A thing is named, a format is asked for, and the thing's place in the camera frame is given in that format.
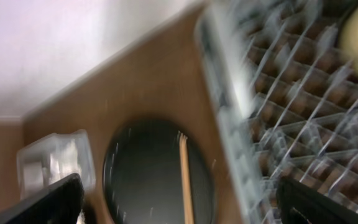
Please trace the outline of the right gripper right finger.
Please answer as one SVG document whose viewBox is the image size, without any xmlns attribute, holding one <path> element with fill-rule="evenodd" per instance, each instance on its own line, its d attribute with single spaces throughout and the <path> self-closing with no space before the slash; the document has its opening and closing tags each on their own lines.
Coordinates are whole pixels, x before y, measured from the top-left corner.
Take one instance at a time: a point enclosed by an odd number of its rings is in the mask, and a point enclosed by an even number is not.
<svg viewBox="0 0 358 224">
<path fill-rule="evenodd" d="M 276 198 L 283 224 L 358 224 L 358 213 L 288 177 L 279 180 Z"/>
</svg>

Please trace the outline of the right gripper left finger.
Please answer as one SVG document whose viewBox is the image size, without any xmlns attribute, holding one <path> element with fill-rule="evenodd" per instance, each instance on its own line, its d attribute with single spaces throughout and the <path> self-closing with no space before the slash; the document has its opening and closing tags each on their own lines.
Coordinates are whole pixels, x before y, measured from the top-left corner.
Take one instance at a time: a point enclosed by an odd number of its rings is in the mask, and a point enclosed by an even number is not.
<svg viewBox="0 0 358 224">
<path fill-rule="evenodd" d="M 80 176 L 70 174 L 0 212 L 0 223 L 76 223 L 84 197 Z"/>
</svg>

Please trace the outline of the wooden chopstick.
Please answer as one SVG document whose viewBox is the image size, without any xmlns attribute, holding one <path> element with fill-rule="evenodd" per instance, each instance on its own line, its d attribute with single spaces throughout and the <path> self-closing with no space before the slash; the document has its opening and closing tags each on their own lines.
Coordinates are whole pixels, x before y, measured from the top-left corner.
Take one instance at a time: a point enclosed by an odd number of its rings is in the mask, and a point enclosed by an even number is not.
<svg viewBox="0 0 358 224">
<path fill-rule="evenodd" d="M 193 203 L 191 196 L 191 180 L 188 162 L 188 150 L 186 146 L 187 137 L 181 133 L 179 138 L 181 182 L 183 192 L 183 206 L 185 213 L 185 224 L 194 224 Z"/>
</svg>

